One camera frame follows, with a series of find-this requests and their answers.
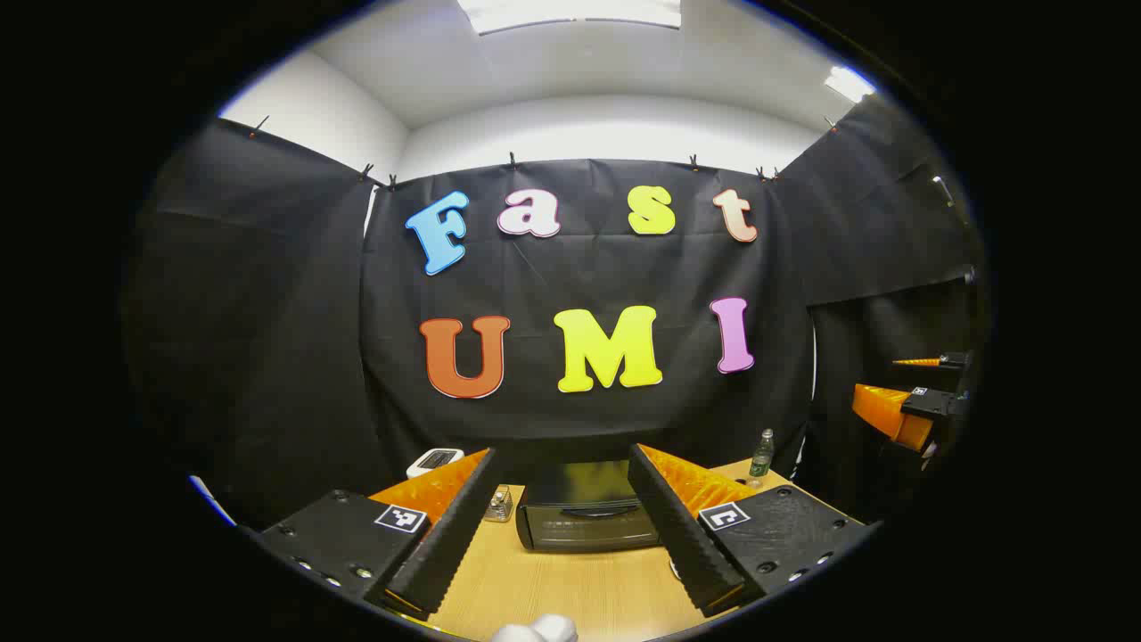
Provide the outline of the white toaster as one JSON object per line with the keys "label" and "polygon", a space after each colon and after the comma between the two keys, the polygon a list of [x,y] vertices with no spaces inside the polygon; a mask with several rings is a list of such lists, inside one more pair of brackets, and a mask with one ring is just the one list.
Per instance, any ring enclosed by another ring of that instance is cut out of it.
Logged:
{"label": "white toaster", "polygon": [[416,457],[416,460],[405,470],[405,476],[408,480],[419,478],[419,476],[427,474],[428,472],[437,470],[437,468],[443,468],[450,465],[456,460],[464,458],[466,453],[461,449],[452,448],[432,448],[423,452],[422,455]]}

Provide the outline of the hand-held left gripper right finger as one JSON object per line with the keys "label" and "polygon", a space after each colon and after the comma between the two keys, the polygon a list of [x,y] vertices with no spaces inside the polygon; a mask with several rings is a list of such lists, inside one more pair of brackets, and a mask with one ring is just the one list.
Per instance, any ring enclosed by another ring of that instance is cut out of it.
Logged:
{"label": "hand-held left gripper right finger", "polygon": [[755,490],[644,444],[630,449],[628,482],[705,616],[802,585],[879,529],[796,485]]}

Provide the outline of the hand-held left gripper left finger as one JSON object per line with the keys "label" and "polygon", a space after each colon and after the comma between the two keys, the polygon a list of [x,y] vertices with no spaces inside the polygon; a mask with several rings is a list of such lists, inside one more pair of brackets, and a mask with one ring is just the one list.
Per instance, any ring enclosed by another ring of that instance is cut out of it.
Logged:
{"label": "hand-held left gripper left finger", "polygon": [[488,448],[372,496],[332,490],[254,541],[346,598],[424,619],[436,613],[497,490]]}

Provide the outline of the black electric oven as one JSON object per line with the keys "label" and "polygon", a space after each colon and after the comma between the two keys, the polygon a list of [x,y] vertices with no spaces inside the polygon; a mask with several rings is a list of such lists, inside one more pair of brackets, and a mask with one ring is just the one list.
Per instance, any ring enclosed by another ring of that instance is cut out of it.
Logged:
{"label": "black electric oven", "polygon": [[521,491],[516,529],[527,551],[602,553],[659,545],[628,482],[628,460],[545,468]]}

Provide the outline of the ceiling light panel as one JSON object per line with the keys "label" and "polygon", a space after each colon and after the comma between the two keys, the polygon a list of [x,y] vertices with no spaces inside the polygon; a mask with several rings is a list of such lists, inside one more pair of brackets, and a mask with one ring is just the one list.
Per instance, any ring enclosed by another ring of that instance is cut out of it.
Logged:
{"label": "ceiling light panel", "polygon": [[456,0],[478,34],[570,21],[680,29],[681,0]]}
{"label": "ceiling light panel", "polygon": [[865,97],[876,94],[875,86],[869,84],[866,78],[843,66],[832,66],[824,86],[852,104],[859,104]]}

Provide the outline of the clear plastic water bottle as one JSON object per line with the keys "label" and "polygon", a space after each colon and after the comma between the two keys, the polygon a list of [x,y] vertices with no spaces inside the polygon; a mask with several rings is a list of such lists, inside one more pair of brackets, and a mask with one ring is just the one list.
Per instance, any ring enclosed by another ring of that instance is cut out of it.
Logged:
{"label": "clear plastic water bottle", "polygon": [[771,428],[764,428],[758,447],[752,456],[746,483],[750,488],[758,489],[764,483],[764,479],[770,472],[772,456],[775,454],[775,434]]}

